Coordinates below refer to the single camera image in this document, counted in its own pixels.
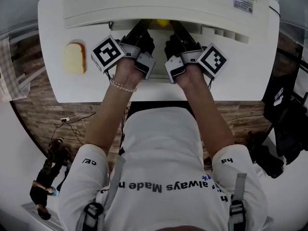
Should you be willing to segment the white standing desk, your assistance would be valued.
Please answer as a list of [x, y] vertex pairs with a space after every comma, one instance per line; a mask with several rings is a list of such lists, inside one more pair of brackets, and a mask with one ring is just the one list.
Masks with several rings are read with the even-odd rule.
[[[97, 44], [119, 29], [120, 23], [99, 23], [66, 28], [63, 1], [40, 0], [38, 3], [39, 37], [52, 90], [60, 103], [100, 102], [109, 86], [109, 80], [92, 61], [91, 52]], [[199, 41], [190, 32], [195, 41], [203, 46], [214, 44], [227, 58], [227, 63], [219, 71], [218, 76], [211, 80], [210, 91], [215, 100], [259, 101], [263, 98], [276, 55], [279, 13], [278, 2], [269, 0], [269, 20], [265, 39], [247, 42], [243, 37], [232, 32], [204, 27], [205, 38]], [[84, 74], [73, 74], [64, 70], [65, 47], [73, 42], [81, 43], [85, 47], [86, 72]], [[171, 84], [169, 80], [166, 83], [157, 83], [150, 79], [142, 81], [132, 96], [134, 101], [184, 100], [184, 98], [178, 85]]]

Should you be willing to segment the small white device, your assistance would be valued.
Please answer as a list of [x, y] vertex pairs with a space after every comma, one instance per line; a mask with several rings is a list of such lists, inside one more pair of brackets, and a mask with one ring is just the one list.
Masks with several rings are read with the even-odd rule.
[[274, 97], [275, 101], [274, 101], [274, 106], [277, 106], [279, 104], [281, 104], [282, 99], [283, 99], [283, 88], [281, 88], [278, 93], [275, 95]]

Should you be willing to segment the table with checkered cloth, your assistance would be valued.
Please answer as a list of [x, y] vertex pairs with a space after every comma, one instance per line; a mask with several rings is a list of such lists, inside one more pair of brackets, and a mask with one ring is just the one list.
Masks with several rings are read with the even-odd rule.
[[19, 83], [26, 74], [16, 76], [10, 51], [9, 37], [0, 40], [0, 103], [26, 98], [30, 92], [30, 82], [46, 71], [42, 67]]

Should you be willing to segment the large black bag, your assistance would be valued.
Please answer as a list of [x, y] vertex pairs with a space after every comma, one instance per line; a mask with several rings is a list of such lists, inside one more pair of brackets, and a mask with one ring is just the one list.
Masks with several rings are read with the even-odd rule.
[[[308, 108], [305, 107], [308, 92], [300, 97], [294, 92], [293, 75], [273, 78], [262, 99], [264, 117], [273, 125], [276, 151], [286, 164], [292, 163], [302, 150], [308, 151]], [[274, 106], [274, 97], [283, 88], [281, 104]]]

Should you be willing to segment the person's right forearm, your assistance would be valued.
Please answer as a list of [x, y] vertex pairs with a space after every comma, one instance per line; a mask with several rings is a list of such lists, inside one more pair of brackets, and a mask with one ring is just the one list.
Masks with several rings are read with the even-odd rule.
[[183, 74], [176, 77], [195, 115], [196, 122], [211, 158], [226, 146], [234, 145], [233, 134], [219, 113], [201, 68], [189, 64]]

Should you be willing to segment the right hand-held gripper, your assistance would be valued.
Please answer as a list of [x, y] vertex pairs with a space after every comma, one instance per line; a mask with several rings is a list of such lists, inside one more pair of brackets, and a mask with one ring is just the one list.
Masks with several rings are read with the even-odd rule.
[[206, 76], [215, 79], [227, 63], [223, 53], [212, 43], [207, 47], [201, 46], [181, 22], [172, 20], [170, 25], [174, 35], [170, 37], [165, 47], [167, 57], [165, 69], [170, 82], [174, 84], [176, 77], [182, 75], [189, 64], [198, 65]]

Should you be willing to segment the person's left forearm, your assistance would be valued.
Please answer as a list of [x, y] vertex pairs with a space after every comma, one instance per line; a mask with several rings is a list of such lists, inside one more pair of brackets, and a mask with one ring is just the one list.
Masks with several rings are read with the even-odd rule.
[[113, 82], [86, 130], [86, 144], [96, 145], [108, 154], [133, 91], [142, 79], [143, 73], [135, 68], [134, 60], [122, 58], [117, 62]]

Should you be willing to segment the small black bag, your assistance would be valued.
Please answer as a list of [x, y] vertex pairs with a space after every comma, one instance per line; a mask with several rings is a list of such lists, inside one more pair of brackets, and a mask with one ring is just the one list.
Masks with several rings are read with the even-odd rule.
[[266, 133], [257, 132], [252, 133], [248, 132], [249, 140], [246, 144], [250, 157], [253, 163], [257, 163], [267, 175], [273, 179], [278, 178], [283, 173], [284, 162], [275, 156], [273, 156], [269, 147], [263, 145], [263, 142], [266, 139]]

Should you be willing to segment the bread slice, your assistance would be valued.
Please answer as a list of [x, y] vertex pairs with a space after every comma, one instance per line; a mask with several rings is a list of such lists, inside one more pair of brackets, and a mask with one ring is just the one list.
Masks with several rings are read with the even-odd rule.
[[83, 44], [73, 42], [65, 47], [63, 67], [68, 73], [84, 74], [86, 72], [86, 54]]

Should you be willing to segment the person's white printed t-shirt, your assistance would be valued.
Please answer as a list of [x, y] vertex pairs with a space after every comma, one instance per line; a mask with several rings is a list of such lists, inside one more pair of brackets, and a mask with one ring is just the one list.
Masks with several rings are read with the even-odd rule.
[[218, 151], [206, 172], [197, 123], [184, 108], [143, 110], [124, 127], [125, 163], [104, 209], [100, 230], [157, 231], [192, 226], [228, 231], [231, 196], [239, 173], [246, 174], [243, 204], [246, 231], [261, 231], [268, 204], [244, 145]]

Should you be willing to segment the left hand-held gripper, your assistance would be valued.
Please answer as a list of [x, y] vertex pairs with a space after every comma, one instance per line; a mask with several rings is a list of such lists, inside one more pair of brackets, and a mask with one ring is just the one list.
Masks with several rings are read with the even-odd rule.
[[99, 71], [111, 78], [109, 70], [116, 66], [118, 60], [128, 58], [134, 60], [135, 68], [148, 79], [155, 66], [152, 57], [154, 40], [147, 31], [151, 23], [151, 20], [140, 20], [121, 40], [109, 35], [100, 42], [91, 52], [91, 59]]

